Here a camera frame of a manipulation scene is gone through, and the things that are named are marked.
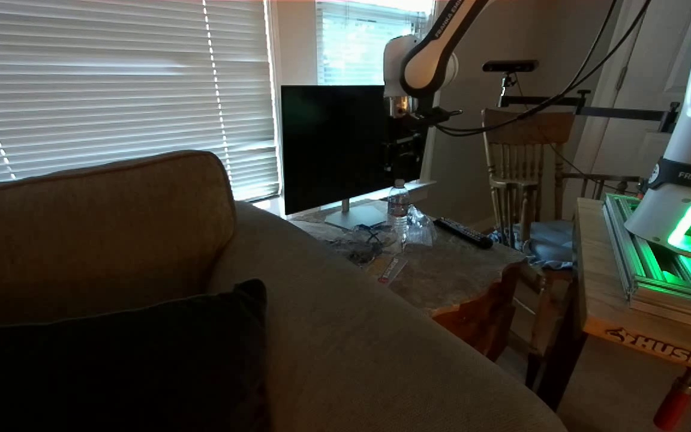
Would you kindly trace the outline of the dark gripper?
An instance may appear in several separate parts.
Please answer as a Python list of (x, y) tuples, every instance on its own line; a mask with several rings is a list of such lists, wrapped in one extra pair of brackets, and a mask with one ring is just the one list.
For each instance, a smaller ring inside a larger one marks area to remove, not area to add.
[(449, 114), (431, 97), (394, 97), (386, 100), (384, 171), (394, 181), (416, 181), (431, 124)]

